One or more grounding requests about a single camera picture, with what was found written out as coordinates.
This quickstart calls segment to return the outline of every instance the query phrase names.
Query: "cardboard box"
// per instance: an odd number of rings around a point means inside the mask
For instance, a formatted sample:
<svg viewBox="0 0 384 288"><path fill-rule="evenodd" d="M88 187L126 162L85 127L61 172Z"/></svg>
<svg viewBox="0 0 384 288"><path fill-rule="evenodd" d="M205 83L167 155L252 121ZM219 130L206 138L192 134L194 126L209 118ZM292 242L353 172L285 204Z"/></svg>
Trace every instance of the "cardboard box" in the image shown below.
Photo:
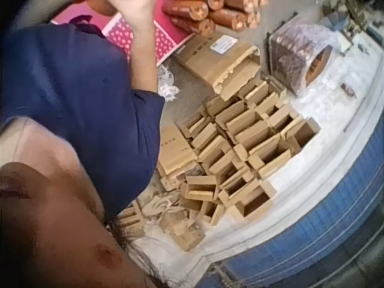
<svg viewBox="0 0 384 288"><path fill-rule="evenodd" d="M237 144L233 149L242 161L246 161L253 153L253 149L265 140L276 135L275 130L266 121L259 121L250 128L236 135Z"/></svg>
<svg viewBox="0 0 384 288"><path fill-rule="evenodd" d="M292 147L277 134L254 148L248 162L265 179L283 167L292 158L292 152Z"/></svg>
<svg viewBox="0 0 384 288"><path fill-rule="evenodd" d="M255 112L259 114L264 120L266 120L278 112L282 106L283 104L279 100L278 94L273 92L271 95L265 98L264 101L256 106Z"/></svg>
<svg viewBox="0 0 384 288"><path fill-rule="evenodd" d="M162 127L160 130L160 153L158 158L160 174L169 175L194 160L197 160L197 155L177 127Z"/></svg>
<svg viewBox="0 0 384 288"><path fill-rule="evenodd" d="M212 118L215 118L218 114L220 114L222 111L237 101L238 100L236 97L232 97L228 101L224 101L220 96L216 96L206 101L204 106L208 115Z"/></svg>
<svg viewBox="0 0 384 288"><path fill-rule="evenodd" d="M263 121L263 118L257 112L247 110L228 122L227 130L232 142L238 144L236 135L257 124L259 121Z"/></svg>
<svg viewBox="0 0 384 288"><path fill-rule="evenodd" d="M170 232L169 235L185 252L198 246L205 238L204 231L199 229L196 224L188 227L182 235L177 235L173 232Z"/></svg>
<svg viewBox="0 0 384 288"><path fill-rule="evenodd" d="M320 131L320 126L313 119L302 120L286 134L287 142L292 146L294 154L298 154L304 146Z"/></svg>
<svg viewBox="0 0 384 288"><path fill-rule="evenodd" d="M228 179L238 170L246 167L247 165L240 160L234 150L230 150L223 157L221 157L216 163L214 163L209 171L221 179Z"/></svg>
<svg viewBox="0 0 384 288"><path fill-rule="evenodd" d="M218 31L208 38L195 35L175 57L225 101L260 70L260 50L256 46Z"/></svg>
<svg viewBox="0 0 384 288"><path fill-rule="evenodd" d="M212 226L216 226L226 211L225 206L217 202L204 202L204 204L205 205L197 219L203 220Z"/></svg>
<svg viewBox="0 0 384 288"><path fill-rule="evenodd" d="M118 216L117 221L123 229L123 234L131 236L143 236L145 218L141 212L137 201L133 201L131 206L125 208Z"/></svg>
<svg viewBox="0 0 384 288"><path fill-rule="evenodd" d="M199 154L199 161L203 163L211 162L212 156L216 156L218 153L220 155L225 154L230 149L228 141L222 135L219 135Z"/></svg>
<svg viewBox="0 0 384 288"><path fill-rule="evenodd" d="M205 108L201 107L196 115L179 125L179 129L185 138L195 138L212 121Z"/></svg>
<svg viewBox="0 0 384 288"><path fill-rule="evenodd" d="M260 185L259 180L250 171L246 171L236 180L225 185L218 197L226 208L238 203L244 196Z"/></svg>
<svg viewBox="0 0 384 288"><path fill-rule="evenodd" d="M215 176L188 176L187 183L181 187L181 195L190 200L213 201L217 193Z"/></svg>
<svg viewBox="0 0 384 288"><path fill-rule="evenodd" d="M229 209L229 214L235 219L255 221L265 214L273 205L272 198L276 190L264 181L252 192L248 193L238 203Z"/></svg>
<svg viewBox="0 0 384 288"><path fill-rule="evenodd" d="M267 119L268 125L279 132L284 138L286 133L302 121L302 116L290 105L283 105Z"/></svg>
<svg viewBox="0 0 384 288"><path fill-rule="evenodd" d="M238 101L231 106L229 106L227 109L222 111L220 114L218 114L215 118L216 123L219 125L220 128L227 130L227 123L231 120L235 119L240 114L247 111L247 107L245 106L243 101Z"/></svg>

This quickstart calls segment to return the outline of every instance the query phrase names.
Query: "flattened cardboard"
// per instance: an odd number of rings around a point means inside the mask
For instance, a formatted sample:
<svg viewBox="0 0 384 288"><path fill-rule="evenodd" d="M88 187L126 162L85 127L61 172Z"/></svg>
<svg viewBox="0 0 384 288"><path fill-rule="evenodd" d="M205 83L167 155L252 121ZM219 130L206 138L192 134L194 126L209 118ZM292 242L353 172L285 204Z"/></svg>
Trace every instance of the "flattened cardboard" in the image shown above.
<svg viewBox="0 0 384 288"><path fill-rule="evenodd" d="M302 120L286 134L287 142L293 147L294 154L298 154L304 146L320 131L320 126L313 119Z"/></svg>
<svg viewBox="0 0 384 288"><path fill-rule="evenodd" d="M256 46L238 40L220 54L211 47L223 36L217 31L209 38L195 35L175 57L215 93L228 100L260 70L260 51Z"/></svg>
<svg viewBox="0 0 384 288"><path fill-rule="evenodd" d="M233 149L242 161L246 161L255 147L274 135L276 135L276 132L268 126L266 121L259 121L236 135L236 141L239 144Z"/></svg>
<svg viewBox="0 0 384 288"><path fill-rule="evenodd" d="M220 126L220 128L227 130L227 123L235 119L237 116L239 116L246 110L247 108L244 102L238 101L229 106L224 111L222 111L220 114L218 114L215 119L216 123Z"/></svg>
<svg viewBox="0 0 384 288"><path fill-rule="evenodd" d="M235 218L246 219L247 221L258 220L273 205L271 200L276 191L272 185L264 181L254 191L248 193L230 209L230 214Z"/></svg>
<svg viewBox="0 0 384 288"><path fill-rule="evenodd" d="M197 160L197 155L177 127L162 127L158 163L163 172L169 175L194 160Z"/></svg>
<svg viewBox="0 0 384 288"><path fill-rule="evenodd" d="M277 134L253 149L248 162L262 179L276 172L292 158L292 147Z"/></svg>

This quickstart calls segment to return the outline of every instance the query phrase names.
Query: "floor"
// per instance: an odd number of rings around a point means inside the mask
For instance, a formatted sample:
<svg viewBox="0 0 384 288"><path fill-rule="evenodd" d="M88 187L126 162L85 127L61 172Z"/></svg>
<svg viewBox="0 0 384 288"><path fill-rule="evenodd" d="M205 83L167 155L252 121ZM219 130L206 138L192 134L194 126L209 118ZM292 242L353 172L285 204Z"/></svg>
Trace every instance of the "floor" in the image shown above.
<svg viewBox="0 0 384 288"><path fill-rule="evenodd" d="M316 0L269 0L261 11L261 23L257 29L248 29L240 34L227 29L222 32L248 41L260 47L265 56L266 33L275 30L283 20L289 19L295 11L304 11L314 5ZM172 57L165 62L175 76L175 85L181 90L174 102L167 103L162 118L162 125L182 122L191 116L203 103L204 99L213 94L213 90L201 80L182 68Z"/></svg>

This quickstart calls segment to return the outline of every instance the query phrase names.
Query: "red cylindrical roll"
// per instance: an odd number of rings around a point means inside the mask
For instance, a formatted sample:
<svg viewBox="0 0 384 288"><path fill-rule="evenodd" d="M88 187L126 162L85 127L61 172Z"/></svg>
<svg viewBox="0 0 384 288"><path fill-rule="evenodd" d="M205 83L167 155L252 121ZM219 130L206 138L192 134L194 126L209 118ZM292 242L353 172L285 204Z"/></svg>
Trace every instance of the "red cylindrical roll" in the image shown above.
<svg viewBox="0 0 384 288"><path fill-rule="evenodd" d="M208 36L215 31L216 24L211 19L204 19L196 22L189 19L171 17L171 22L187 32L199 33L202 36Z"/></svg>
<svg viewBox="0 0 384 288"><path fill-rule="evenodd" d="M113 16L117 13L117 10L107 0L86 0L88 6L104 16Z"/></svg>
<svg viewBox="0 0 384 288"><path fill-rule="evenodd" d="M219 10L224 7L224 0L206 0L211 10Z"/></svg>
<svg viewBox="0 0 384 288"><path fill-rule="evenodd" d="M260 20L261 20L261 15L257 11L247 14L247 27L248 28L259 27Z"/></svg>
<svg viewBox="0 0 384 288"><path fill-rule="evenodd" d="M163 12L170 16L201 21L208 16L209 8L208 5L202 1L165 0L163 3Z"/></svg>
<svg viewBox="0 0 384 288"><path fill-rule="evenodd" d="M244 31L247 27L247 17L244 13L230 9L220 9L209 12L210 19L216 24L230 28L236 32Z"/></svg>
<svg viewBox="0 0 384 288"><path fill-rule="evenodd" d="M254 11L254 0L225 0L225 4L230 8L235 8L247 13Z"/></svg>

